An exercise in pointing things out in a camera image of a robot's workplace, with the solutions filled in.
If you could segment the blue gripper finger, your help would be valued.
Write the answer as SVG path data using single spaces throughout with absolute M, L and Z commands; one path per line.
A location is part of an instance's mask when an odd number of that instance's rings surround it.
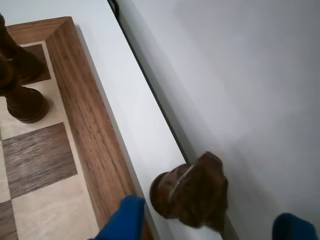
M 309 221 L 291 213 L 280 214 L 272 225 L 272 240 L 319 240 L 316 228 Z
M 142 238 L 146 200 L 128 195 L 120 201 L 118 210 L 94 237 L 95 240 L 140 240 Z

